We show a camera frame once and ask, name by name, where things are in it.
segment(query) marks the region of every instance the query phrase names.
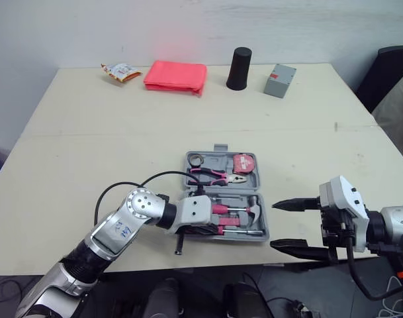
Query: pink-handled pliers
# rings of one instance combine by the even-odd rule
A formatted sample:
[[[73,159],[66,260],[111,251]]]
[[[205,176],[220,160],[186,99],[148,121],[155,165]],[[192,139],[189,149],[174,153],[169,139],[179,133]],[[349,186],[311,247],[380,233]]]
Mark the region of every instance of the pink-handled pliers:
[[[200,182],[200,186],[226,186],[229,182],[240,184],[242,182],[247,182],[247,177],[240,176],[239,174],[227,174],[223,170],[212,170],[208,168],[192,168],[189,170],[192,174],[208,174],[209,176],[217,178],[216,180]],[[190,180],[189,185],[195,186],[198,183],[196,181]]]

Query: hammer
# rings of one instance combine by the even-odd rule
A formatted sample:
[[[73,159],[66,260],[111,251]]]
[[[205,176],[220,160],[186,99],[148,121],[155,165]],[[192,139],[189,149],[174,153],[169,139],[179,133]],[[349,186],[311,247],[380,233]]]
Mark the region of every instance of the hammer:
[[[227,214],[233,211],[245,211],[247,213],[253,214],[253,223],[257,222],[260,216],[260,206],[257,204],[257,196],[251,195],[248,197],[249,207],[239,208],[239,207],[227,207],[222,204],[214,204],[212,206],[214,214]]]

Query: folded red cloth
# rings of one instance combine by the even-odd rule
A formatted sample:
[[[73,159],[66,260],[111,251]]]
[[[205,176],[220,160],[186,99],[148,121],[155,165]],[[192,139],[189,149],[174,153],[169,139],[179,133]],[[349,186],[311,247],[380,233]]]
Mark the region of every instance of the folded red cloth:
[[[203,64],[155,61],[144,83],[147,89],[159,91],[191,91],[201,95],[207,77]]]

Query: pink tape measure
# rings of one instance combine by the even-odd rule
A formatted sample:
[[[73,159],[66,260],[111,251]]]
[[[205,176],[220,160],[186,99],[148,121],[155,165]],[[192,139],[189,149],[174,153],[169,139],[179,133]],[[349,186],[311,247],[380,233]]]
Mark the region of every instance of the pink tape measure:
[[[249,174],[254,168],[254,158],[249,154],[236,154],[234,156],[234,173]]]

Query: gray box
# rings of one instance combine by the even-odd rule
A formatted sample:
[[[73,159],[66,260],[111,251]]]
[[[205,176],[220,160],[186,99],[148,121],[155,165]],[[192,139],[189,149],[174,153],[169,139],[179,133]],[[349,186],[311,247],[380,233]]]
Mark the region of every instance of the gray box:
[[[225,233],[224,235],[185,235],[185,239],[203,239],[203,240],[227,240],[227,241],[246,241],[246,242],[265,242],[269,240],[269,227],[267,225],[267,210],[265,201],[257,190],[260,187],[259,166],[255,154],[250,152],[228,152],[227,144],[215,144],[214,151],[189,151],[185,158],[185,171],[189,172],[191,166],[188,158],[193,154],[200,154],[204,163],[203,168],[210,168],[213,170],[223,170],[231,174],[234,169],[234,155],[236,154],[249,154],[255,161],[255,169],[246,174],[247,181],[241,184],[229,183],[227,186],[208,185],[204,187],[206,195],[210,198],[215,198],[213,204],[223,204],[230,207],[246,208],[249,206],[249,197],[254,195],[257,197],[257,204],[260,206],[260,216],[256,223],[251,223],[251,217],[246,212],[238,212],[240,217],[240,227],[226,226],[226,229],[232,230],[254,230],[263,231],[263,235],[255,237],[245,233]],[[206,175],[199,176],[200,181],[212,181],[214,178]],[[189,185],[190,178],[184,178],[185,192],[183,197],[191,196],[196,190],[196,186]],[[219,224],[219,216],[212,215],[211,219],[213,224]]]
[[[264,94],[283,98],[294,78],[295,72],[296,68],[276,64],[275,69],[267,79]]]

